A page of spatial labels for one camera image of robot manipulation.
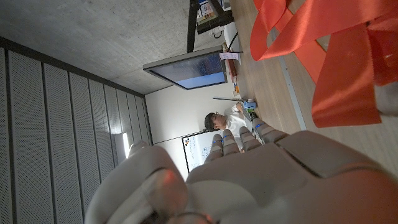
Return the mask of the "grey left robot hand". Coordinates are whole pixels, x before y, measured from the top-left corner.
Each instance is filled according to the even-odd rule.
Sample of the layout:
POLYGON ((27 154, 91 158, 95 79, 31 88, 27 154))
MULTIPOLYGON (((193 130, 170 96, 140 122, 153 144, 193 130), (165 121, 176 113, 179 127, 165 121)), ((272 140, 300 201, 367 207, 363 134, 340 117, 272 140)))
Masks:
POLYGON ((167 151, 140 142, 102 181, 85 223, 396 223, 397 179, 368 156, 311 131, 255 119, 213 137, 183 178, 167 151))

